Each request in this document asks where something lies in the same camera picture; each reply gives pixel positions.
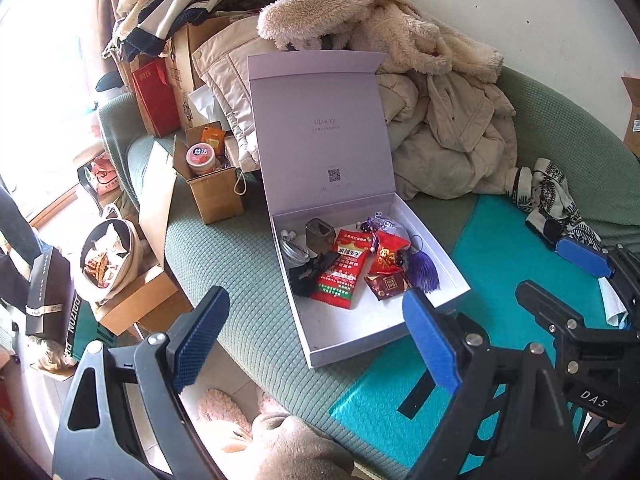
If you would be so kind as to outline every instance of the metal bolt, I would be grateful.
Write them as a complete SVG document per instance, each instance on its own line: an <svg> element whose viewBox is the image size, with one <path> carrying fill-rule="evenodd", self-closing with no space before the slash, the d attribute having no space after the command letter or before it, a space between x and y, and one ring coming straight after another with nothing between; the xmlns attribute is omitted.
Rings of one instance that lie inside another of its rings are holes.
<svg viewBox="0 0 640 480"><path fill-rule="evenodd" d="M91 341L86 346L86 351L89 352L89 354L97 354L100 350L102 350L102 341L98 341L97 339Z"/></svg>
<svg viewBox="0 0 640 480"><path fill-rule="evenodd" d="M149 344L150 345L159 345L164 342L166 336L162 333L152 334L149 336Z"/></svg>
<svg viewBox="0 0 640 480"><path fill-rule="evenodd" d="M531 343L529 345L529 350L531 350L532 354L543 354L545 352L545 347L543 347L540 343Z"/></svg>
<svg viewBox="0 0 640 480"><path fill-rule="evenodd" d="M478 334L467 334L465 341L469 346L480 346L484 342L482 336Z"/></svg>

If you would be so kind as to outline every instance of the black box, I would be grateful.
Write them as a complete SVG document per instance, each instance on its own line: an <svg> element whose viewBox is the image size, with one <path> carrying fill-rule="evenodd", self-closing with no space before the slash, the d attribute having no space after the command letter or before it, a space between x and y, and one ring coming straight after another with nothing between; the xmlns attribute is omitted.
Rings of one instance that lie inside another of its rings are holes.
<svg viewBox="0 0 640 480"><path fill-rule="evenodd" d="M74 293L70 272L69 261L56 248L36 258L27 298L27 336L65 345Z"/></svg>

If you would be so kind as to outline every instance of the green sofa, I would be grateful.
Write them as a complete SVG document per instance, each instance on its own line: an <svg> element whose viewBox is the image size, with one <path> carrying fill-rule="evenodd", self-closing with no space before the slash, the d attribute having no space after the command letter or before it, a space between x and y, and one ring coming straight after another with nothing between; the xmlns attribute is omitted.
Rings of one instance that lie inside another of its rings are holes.
<svg viewBox="0 0 640 480"><path fill-rule="evenodd" d="M595 118L544 85L505 68L498 86L516 108L518 164L553 160L604 245L622 243L640 252L638 160ZM100 108L100 121L121 182L137 204L154 139L145 134L133 95ZM172 137L159 142L171 151ZM334 437L358 462L386 478L402 478L403 466L328 415L378 352L308 370L276 260L264 191L258 180L248 180L244 215L204 225L188 184L178 177L166 236L169 266L193 304L211 285L228 290L231 312L219 341L257 384ZM451 251L476 200L474 195L450 201L418 195L409 205Z"/></svg>

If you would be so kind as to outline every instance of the red candy wrapper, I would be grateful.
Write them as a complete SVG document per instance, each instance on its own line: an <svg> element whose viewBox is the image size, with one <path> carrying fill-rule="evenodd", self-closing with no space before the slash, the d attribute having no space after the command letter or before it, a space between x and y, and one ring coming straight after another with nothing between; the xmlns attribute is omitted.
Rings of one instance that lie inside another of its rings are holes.
<svg viewBox="0 0 640 480"><path fill-rule="evenodd" d="M358 276L369 256L373 236L369 233L340 229L332 251L338 259L318 279L318 290L311 294L314 300L333 306L349 308Z"/></svg>
<svg viewBox="0 0 640 480"><path fill-rule="evenodd" d="M402 294L409 288L397 257L399 251L411 246L411 242L382 230L376 232L376 237L378 238L376 259L371 264L364 281L378 300L385 300Z"/></svg>

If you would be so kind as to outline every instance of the qr code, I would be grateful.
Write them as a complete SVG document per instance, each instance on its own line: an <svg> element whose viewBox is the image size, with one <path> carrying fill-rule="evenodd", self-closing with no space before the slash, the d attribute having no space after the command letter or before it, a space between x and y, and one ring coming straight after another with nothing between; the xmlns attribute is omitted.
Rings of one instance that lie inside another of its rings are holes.
<svg viewBox="0 0 640 480"><path fill-rule="evenodd" d="M329 182L338 182L340 180L340 168L329 170Z"/></svg>

